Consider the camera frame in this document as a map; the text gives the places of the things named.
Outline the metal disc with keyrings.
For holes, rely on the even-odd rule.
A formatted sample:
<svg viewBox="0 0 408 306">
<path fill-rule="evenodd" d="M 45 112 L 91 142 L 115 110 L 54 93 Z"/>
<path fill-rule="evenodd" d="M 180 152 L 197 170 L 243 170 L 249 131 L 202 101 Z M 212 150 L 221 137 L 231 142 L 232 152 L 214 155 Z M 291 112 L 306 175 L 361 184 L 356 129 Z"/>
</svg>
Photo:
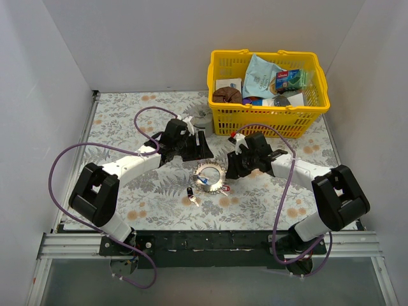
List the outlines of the metal disc with keyrings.
<svg viewBox="0 0 408 306">
<path fill-rule="evenodd" d="M 209 185 L 205 185 L 201 183 L 197 179 L 197 175 L 204 176 L 203 172 L 207 169 L 211 168 L 214 169 L 218 173 L 217 181 L 212 182 L 209 180 Z M 226 169 L 225 167 L 221 166 L 219 163 L 216 162 L 209 162 L 206 163 L 199 163 L 193 170 L 191 174 L 191 180 L 195 184 L 196 188 L 200 191 L 204 191 L 206 193 L 219 193 L 220 188 L 224 185 L 226 180 Z"/>
</svg>

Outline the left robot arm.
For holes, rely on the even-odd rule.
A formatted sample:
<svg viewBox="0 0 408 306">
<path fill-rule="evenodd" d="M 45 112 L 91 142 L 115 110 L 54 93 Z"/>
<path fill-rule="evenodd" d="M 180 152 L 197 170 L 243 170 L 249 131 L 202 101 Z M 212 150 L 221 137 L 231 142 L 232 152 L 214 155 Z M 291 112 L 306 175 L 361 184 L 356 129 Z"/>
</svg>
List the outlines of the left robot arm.
<svg viewBox="0 0 408 306">
<path fill-rule="evenodd" d="M 116 212 L 119 189 L 136 177 L 156 170 L 175 156 L 184 162 L 209 159 L 205 132 L 196 130 L 190 118 L 171 119 L 162 132 L 153 135 L 137 151 L 114 162 L 84 166 L 69 198 L 69 207 L 97 229 L 114 238 L 113 246 L 123 255 L 131 254 L 136 240 L 131 226 Z"/>
</svg>

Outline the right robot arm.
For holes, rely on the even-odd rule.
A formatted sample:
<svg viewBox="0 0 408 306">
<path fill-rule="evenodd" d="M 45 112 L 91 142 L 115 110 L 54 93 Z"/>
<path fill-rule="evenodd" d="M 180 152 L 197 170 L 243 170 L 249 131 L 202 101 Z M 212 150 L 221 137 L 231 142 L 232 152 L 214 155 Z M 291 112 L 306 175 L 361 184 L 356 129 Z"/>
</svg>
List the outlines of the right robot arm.
<svg viewBox="0 0 408 306">
<path fill-rule="evenodd" d="M 292 225 L 275 241 L 277 251 L 303 253 L 321 236 L 340 231 L 370 211 L 370 203 L 352 171 L 343 164 L 330 168 L 295 159 L 289 152 L 273 150 L 263 133 L 233 133 L 229 141 L 227 179 L 239 179 L 259 170 L 286 179 L 313 192 L 316 213 Z"/>
</svg>

